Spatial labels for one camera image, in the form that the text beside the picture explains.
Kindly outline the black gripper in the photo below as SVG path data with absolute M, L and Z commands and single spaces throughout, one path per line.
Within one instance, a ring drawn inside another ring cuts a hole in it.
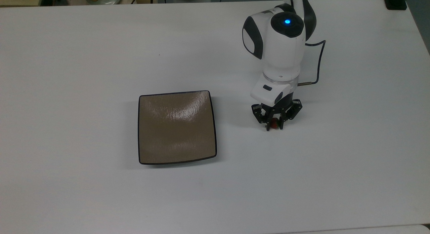
M 280 99 L 273 107 L 265 104 L 253 104 L 252 113 L 260 124 L 265 124 L 266 131 L 270 131 L 271 119 L 274 114 L 280 114 L 278 118 L 278 128 L 283 129 L 284 123 L 293 120 L 302 109 L 300 100 L 292 100 L 293 93 Z

